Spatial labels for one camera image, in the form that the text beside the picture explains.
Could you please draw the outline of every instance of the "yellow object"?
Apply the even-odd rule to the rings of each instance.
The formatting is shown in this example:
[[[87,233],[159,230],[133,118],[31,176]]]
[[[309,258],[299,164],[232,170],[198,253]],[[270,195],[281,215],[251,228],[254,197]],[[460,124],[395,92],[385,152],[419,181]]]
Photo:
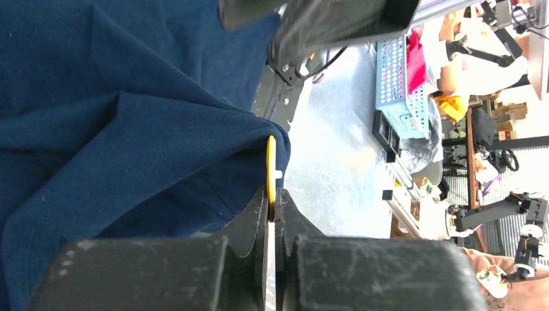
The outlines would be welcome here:
[[[468,97],[449,96],[446,95],[446,93],[443,93],[438,97],[431,96],[431,98],[435,100],[440,109],[444,111],[454,123],[460,122],[460,120],[465,117],[469,107]]]
[[[269,200],[269,219],[275,217],[276,180],[282,178],[282,172],[276,170],[276,139],[269,136],[267,141],[267,199]]]

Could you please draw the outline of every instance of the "navy blue cloth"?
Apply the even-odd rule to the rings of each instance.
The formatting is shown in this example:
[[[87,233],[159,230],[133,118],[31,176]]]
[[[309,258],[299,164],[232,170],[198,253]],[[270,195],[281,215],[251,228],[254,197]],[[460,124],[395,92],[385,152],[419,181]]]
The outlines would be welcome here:
[[[216,9],[0,1],[0,310],[68,242],[219,229],[265,184],[270,135],[286,169],[286,133],[249,112],[280,20],[226,32]]]

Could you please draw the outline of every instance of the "concrete floor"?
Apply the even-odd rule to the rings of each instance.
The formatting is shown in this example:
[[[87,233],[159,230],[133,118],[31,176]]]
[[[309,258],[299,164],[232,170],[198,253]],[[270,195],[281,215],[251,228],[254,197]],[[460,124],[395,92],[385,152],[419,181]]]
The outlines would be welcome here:
[[[285,188],[300,211],[329,236],[388,238],[381,200],[390,178],[373,138],[375,51],[349,48],[319,85],[307,84],[291,129]],[[275,309],[274,227],[269,233],[267,309]]]

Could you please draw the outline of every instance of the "wire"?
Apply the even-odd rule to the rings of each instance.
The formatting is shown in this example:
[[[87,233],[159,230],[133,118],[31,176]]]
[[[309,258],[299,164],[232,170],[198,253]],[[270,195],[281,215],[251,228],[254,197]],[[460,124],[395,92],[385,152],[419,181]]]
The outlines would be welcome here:
[[[519,21],[517,21],[517,17],[515,16],[515,12],[516,11],[512,11],[511,12],[511,18],[513,19],[513,21],[518,24],[519,26],[522,26],[522,27],[525,27],[527,31],[530,31],[532,34],[535,34],[535,35],[538,35],[542,38],[544,38],[545,40],[549,40],[549,38],[547,36],[545,36],[544,34],[541,34],[540,32],[537,32],[535,30],[532,30],[532,29],[536,29],[536,30],[544,30],[546,28],[549,27],[549,24],[543,26],[543,27],[538,27],[536,25],[534,25],[533,21],[532,21],[532,18],[530,18],[530,16],[528,16],[528,13],[525,9],[523,9],[523,7],[521,7],[520,5],[516,5],[515,8],[518,8],[525,16],[526,18],[528,19],[528,24],[530,24],[530,26],[528,27],[527,25],[525,25],[524,23],[519,23]]]
[[[342,54],[343,52],[345,52],[345,50],[347,49],[348,47],[342,47],[341,50],[339,50],[339,52],[333,56],[333,58],[331,60],[329,60],[328,62],[326,62],[326,65],[322,66],[321,68],[313,71],[312,73],[304,76],[302,75],[300,72],[299,72],[299,69],[297,66],[295,67],[295,74],[297,75],[297,77],[299,79],[303,79],[303,80],[307,80],[308,78],[312,78],[316,75],[319,75],[321,72],[325,71],[329,66],[331,66]]]
[[[544,30],[545,28],[549,27],[549,24],[547,24],[547,25],[545,25],[545,26],[543,26],[543,27],[538,27],[538,26],[534,25],[534,23],[533,23],[533,21],[532,21],[532,18],[530,18],[530,16],[528,16],[528,12],[527,12],[523,7],[521,7],[520,5],[515,5],[515,8],[518,8],[518,9],[524,14],[524,16],[526,16],[526,18],[528,19],[528,23],[530,24],[530,27],[528,27],[528,28],[534,28],[534,29],[537,29],[537,30]],[[514,21],[515,23],[519,24],[519,25],[522,25],[521,23],[519,23],[519,22],[517,21],[517,18],[516,18],[516,16],[515,16],[515,12],[516,12],[516,11],[512,11],[512,12],[511,12],[511,17],[513,18],[513,21]]]
[[[324,57],[321,57],[322,58],[322,63],[326,63],[330,60],[330,49],[326,50],[326,59],[324,59]],[[316,75],[313,77],[313,84],[320,84],[323,80],[324,80],[324,77],[326,76],[326,74],[324,72],[322,72],[321,74],[319,75]]]

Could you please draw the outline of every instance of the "clutter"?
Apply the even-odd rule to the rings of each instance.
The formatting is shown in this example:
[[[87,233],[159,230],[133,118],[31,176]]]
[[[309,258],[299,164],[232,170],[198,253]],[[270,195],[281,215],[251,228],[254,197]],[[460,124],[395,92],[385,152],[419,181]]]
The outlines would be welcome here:
[[[491,101],[497,102],[497,99],[500,94],[501,94],[501,91],[497,91],[496,93],[478,96],[478,99],[481,100],[483,103],[491,102]]]
[[[517,139],[517,132],[515,131],[500,131],[498,132],[499,141],[508,141],[510,139]]]
[[[497,190],[497,182],[501,180],[500,172],[487,159],[477,157],[475,179],[480,184],[480,194],[487,195]]]
[[[496,119],[500,114],[498,113],[498,110],[503,107],[503,103],[501,102],[492,102],[489,104],[484,105],[486,108],[486,111],[489,112],[490,117],[493,119]]]
[[[519,160],[513,150],[510,149],[492,151],[486,160],[499,172],[499,174],[505,173],[507,169],[510,169],[512,172],[519,170]]]
[[[526,103],[512,104],[497,108],[492,117],[499,123],[507,121],[515,122],[526,119],[527,113],[528,107],[526,106]]]

